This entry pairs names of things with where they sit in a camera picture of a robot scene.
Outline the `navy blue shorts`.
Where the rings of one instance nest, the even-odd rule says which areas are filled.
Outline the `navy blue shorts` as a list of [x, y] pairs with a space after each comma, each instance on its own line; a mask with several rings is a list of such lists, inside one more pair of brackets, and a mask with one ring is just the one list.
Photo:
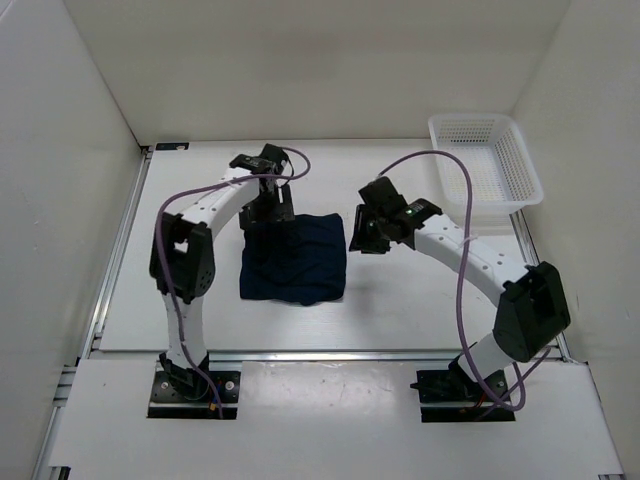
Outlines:
[[240, 298], [301, 306], [337, 301], [345, 292], [346, 269], [339, 214], [301, 214], [292, 221], [256, 223], [244, 232]]

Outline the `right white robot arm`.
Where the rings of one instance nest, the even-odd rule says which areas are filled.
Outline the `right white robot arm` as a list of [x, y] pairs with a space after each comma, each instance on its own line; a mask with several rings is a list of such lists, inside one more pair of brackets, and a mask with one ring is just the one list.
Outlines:
[[412, 203], [387, 177], [359, 191], [353, 251], [384, 254], [392, 244], [431, 257], [470, 282], [496, 307], [493, 327], [452, 361], [449, 387], [460, 399], [480, 393], [486, 379], [512, 363], [537, 355], [570, 324], [558, 269], [548, 262], [528, 265], [465, 236], [440, 207], [419, 198]]

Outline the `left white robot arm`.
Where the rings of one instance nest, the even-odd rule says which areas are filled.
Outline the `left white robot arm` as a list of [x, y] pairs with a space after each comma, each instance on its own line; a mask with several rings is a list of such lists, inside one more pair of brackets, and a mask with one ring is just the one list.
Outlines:
[[214, 240], [234, 217], [240, 228], [294, 218], [290, 187], [280, 185], [290, 158], [267, 143], [256, 156], [237, 155], [219, 183], [176, 194], [160, 207], [149, 273], [167, 312], [168, 350], [160, 364], [186, 399], [210, 386], [203, 335], [203, 298], [215, 277]]

